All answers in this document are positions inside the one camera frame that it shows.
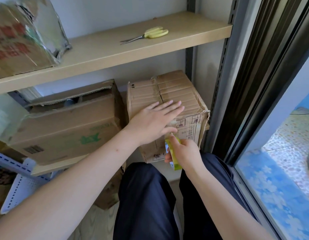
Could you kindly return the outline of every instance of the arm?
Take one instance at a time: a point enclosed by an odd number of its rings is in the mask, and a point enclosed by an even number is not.
[[[152,104],[102,147],[42,186],[0,220],[0,239],[67,239],[131,153],[165,133],[184,107]]]
[[[180,144],[171,136],[170,142],[178,162],[198,191],[222,239],[273,239],[206,169],[194,141],[181,140]],[[171,154],[168,154],[166,161],[170,160]]]

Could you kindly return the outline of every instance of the scissors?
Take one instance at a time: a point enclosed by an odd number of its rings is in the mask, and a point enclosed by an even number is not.
[[[129,40],[122,40],[120,42],[121,42],[121,44],[127,44],[127,43],[130,43],[132,41],[139,40],[139,39],[159,38],[159,37],[164,36],[166,34],[168,34],[168,29],[163,29],[163,27],[154,27],[154,28],[150,28],[150,29],[146,30],[145,33],[141,36],[138,36],[136,38],[129,39]]]

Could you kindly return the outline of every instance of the hand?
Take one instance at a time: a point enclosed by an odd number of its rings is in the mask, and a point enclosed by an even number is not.
[[[125,130],[130,131],[138,141],[138,146],[148,144],[166,133],[177,132],[176,128],[165,126],[184,110],[184,106],[180,106],[181,101],[172,103],[170,100],[158,106],[159,102],[156,102],[132,118]]]
[[[174,154],[176,155],[176,159],[186,173],[205,168],[198,145],[193,140],[181,139],[180,144],[174,135],[171,135],[169,140],[173,147]],[[166,163],[172,162],[170,152],[166,154],[164,161]]]

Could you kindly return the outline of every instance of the green printed logo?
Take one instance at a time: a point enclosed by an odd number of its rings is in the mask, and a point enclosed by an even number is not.
[[[92,143],[92,142],[97,142],[100,141],[101,139],[98,138],[99,132],[97,134],[94,134],[92,136],[82,136],[80,139],[80,142],[82,145]]]

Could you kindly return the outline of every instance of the left hand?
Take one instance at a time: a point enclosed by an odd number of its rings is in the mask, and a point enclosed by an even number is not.
[[[172,103],[170,100],[159,106],[159,102],[149,105],[137,113],[124,128],[138,141],[138,146],[148,144],[166,133],[177,133],[176,128],[165,126],[184,110],[184,106],[180,106],[181,101]]]

